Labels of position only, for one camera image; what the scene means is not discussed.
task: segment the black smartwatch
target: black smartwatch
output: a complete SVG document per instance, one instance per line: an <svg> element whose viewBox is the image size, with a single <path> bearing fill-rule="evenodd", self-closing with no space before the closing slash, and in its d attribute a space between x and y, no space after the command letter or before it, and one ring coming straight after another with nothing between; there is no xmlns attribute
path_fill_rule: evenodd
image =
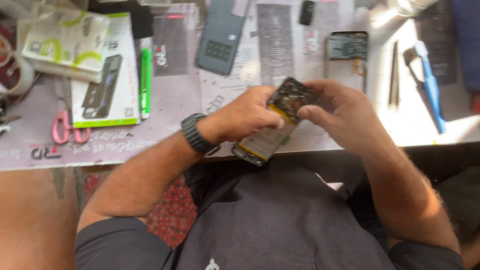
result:
<svg viewBox="0 0 480 270"><path fill-rule="evenodd" d="M197 121L205 118L201 113L194 113L181 122L181 127L185 133L185 138L195 151L206 156L212 155L220 149L220 146L211 144L200 134L197 129Z"/></svg>

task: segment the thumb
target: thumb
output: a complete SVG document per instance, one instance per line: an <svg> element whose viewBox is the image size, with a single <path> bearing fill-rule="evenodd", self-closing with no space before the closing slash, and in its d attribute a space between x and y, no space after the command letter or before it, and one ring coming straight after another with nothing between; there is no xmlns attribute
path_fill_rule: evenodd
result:
<svg viewBox="0 0 480 270"><path fill-rule="evenodd" d="M282 129L283 126L285 125L285 121L283 120L283 117L271 110L266 110L265 111L265 123L264 126L273 128L273 129Z"/></svg>
<svg viewBox="0 0 480 270"><path fill-rule="evenodd" d="M325 124L331 121L333 117L330 113L326 112L323 108L316 105L305 105L301 107L297 115L302 119L307 119L315 125L324 127Z"/></svg>

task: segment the green marker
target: green marker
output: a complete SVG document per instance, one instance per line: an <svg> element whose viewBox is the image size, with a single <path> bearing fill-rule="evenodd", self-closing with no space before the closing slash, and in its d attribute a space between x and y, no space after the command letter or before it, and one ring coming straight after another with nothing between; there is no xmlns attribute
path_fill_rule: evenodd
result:
<svg viewBox="0 0 480 270"><path fill-rule="evenodd" d="M142 119L150 116L150 65L152 61L152 52L150 49L142 50L142 69L140 70L140 112Z"/></svg>

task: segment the hairy forearm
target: hairy forearm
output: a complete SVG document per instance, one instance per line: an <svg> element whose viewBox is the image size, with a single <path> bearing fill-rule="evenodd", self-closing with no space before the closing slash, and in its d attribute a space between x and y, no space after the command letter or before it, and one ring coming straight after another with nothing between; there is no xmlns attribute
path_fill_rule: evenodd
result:
<svg viewBox="0 0 480 270"><path fill-rule="evenodd" d="M363 160L375 208L389 235L459 252L441 200L400 149L392 147Z"/></svg>
<svg viewBox="0 0 480 270"><path fill-rule="evenodd" d="M145 216L173 180L202 157L183 132L138 154L114 170L95 192L78 230L108 218Z"/></svg>

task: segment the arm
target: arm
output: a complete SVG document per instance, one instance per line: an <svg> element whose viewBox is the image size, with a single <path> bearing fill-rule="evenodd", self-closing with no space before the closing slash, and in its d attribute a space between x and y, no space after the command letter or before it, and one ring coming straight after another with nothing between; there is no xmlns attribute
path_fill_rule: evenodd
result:
<svg viewBox="0 0 480 270"><path fill-rule="evenodd" d="M282 118L265 109L275 92L256 86L236 100L200 120L197 128L214 145L235 142L263 127L281 128ZM114 217L142 217L159 202L166 188L203 155L190 147L182 131L119 166L86 205L78 231Z"/></svg>
<svg viewBox="0 0 480 270"><path fill-rule="evenodd" d="M323 127L347 151L362 157L379 218L388 234L459 253L442 202L428 179L398 149L361 91L331 80L305 85L320 96L298 115Z"/></svg>

